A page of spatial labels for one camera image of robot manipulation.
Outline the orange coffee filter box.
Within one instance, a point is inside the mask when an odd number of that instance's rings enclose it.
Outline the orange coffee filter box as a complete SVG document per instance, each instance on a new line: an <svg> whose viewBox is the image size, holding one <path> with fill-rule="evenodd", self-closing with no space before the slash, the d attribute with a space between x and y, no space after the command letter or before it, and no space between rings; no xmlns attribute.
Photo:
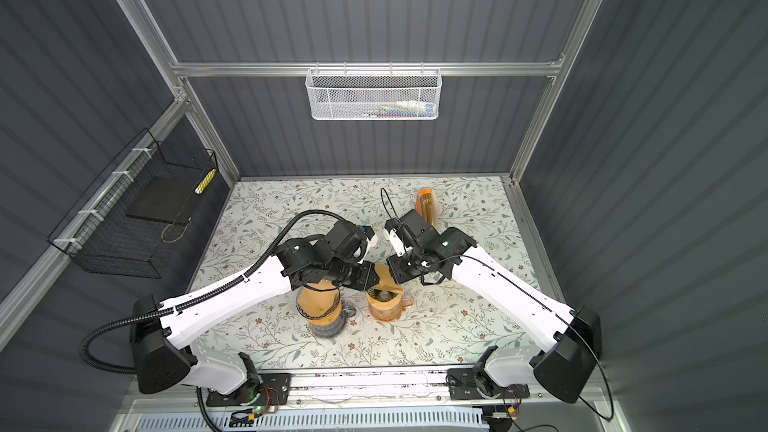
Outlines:
<svg viewBox="0 0 768 432"><path fill-rule="evenodd" d="M423 189L417 193L415 210L429 225L437 225L439 204L433 189Z"/></svg>

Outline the clear grey glass pitcher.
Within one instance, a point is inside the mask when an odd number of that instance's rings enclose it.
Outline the clear grey glass pitcher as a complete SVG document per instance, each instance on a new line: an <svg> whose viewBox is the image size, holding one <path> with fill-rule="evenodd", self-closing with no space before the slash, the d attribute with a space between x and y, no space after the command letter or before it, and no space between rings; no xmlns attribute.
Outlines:
<svg viewBox="0 0 768 432"><path fill-rule="evenodd" d="M308 324L309 332L319 338L333 338L338 336L345 328L348 321L357 315L357 309L354 306L343 306L340 315L326 325Z"/></svg>

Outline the orange glass pitcher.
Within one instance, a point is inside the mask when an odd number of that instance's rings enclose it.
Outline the orange glass pitcher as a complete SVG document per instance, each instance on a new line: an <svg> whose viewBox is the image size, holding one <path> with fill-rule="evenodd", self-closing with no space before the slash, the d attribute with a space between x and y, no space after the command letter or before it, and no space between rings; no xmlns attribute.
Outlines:
<svg viewBox="0 0 768 432"><path fill-rule="evenodd" d="M370 314L379 321L390 322L397 320L402 313L414 302L411 298L396 295L394 298L381 302L370 296L366 297Z"/></svg>

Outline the green glass dripper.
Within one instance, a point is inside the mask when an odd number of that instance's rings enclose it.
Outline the green glass dripper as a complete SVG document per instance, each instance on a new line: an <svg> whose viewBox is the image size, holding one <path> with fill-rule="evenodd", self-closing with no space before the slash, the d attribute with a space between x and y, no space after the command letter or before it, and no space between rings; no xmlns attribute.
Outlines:
<svg viewBox="0 0 768 432"><path fill-rule="evenodd" d="M371 287L367 290L367 299L377 307L385 303L397 301L404 294L402 287L384 286L383 288Z"/></svg>

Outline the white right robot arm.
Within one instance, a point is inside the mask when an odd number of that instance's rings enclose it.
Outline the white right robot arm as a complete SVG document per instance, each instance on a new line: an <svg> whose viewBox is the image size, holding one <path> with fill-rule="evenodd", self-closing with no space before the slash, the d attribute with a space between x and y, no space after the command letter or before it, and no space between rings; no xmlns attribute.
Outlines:
<svg viewBox="0 0 768 432"><path fill-rule="evenodd" d="M486 349L472 368L482 396L495 398L510 386L537 383L562 402L579 400L602 354L596 312L575 310L543 294L465 232L455 227L438 232L414 210L388 219L385 231L395 251L387 264L396 283L438 273L479 294L532 340L532 346L520 350Z"/></svg>

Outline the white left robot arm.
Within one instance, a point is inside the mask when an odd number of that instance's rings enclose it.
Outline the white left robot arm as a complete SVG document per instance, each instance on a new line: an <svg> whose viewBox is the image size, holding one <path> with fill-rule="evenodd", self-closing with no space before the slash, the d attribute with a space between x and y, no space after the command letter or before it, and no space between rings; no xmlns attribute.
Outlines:
<svg viewBox="0 0 768 432"><path fill-rule="evenodd" d="M154 394L177 384L214 390L222 395L240 391L256 380L256 369L243 354L228 355L206 348L198 338L255 305L290 291L316 291L328 281L365 291L378 282L366 255L376 244L370 226L337 221L325 234L292 238L275 246L255 271L242 270L186 295L158 302L137 300L134 315L156 316L130 328L129 343L138 387Z"/></svg>

